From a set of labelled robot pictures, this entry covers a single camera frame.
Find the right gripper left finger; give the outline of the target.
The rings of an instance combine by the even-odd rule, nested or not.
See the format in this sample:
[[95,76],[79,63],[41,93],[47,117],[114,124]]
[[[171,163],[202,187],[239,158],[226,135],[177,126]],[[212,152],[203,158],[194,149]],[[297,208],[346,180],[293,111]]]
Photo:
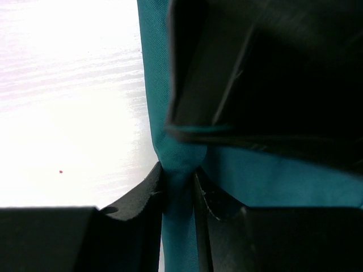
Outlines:
[[2,271],[157,271],[161,184],[157,163],[127,194],[103,209],[1,209]]

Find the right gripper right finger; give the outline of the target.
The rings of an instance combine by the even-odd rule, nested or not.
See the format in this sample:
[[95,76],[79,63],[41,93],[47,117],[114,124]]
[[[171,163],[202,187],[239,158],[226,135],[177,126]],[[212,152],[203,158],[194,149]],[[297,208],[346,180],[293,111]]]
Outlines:
[[252,208],[193,177],[201,271],[361,271],[362,210]]

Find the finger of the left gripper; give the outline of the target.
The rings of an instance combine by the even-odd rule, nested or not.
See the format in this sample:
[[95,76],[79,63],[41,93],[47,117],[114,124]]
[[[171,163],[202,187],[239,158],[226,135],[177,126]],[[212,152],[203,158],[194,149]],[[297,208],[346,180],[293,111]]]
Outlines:
[[171,1],[166,130],[362,174],[361,1]]

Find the teal cloth napkin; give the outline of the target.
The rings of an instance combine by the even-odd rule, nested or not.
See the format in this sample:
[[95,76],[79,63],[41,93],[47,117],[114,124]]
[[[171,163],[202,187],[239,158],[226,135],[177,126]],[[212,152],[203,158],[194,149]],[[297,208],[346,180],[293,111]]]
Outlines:
[[361,178],[260,152],[180,143],[167,135],[168,2],[137,4],[151,137],[166,178],[162,219],[166,271],[199,270],[190,181],[197,167],[249,206],[362,207]]

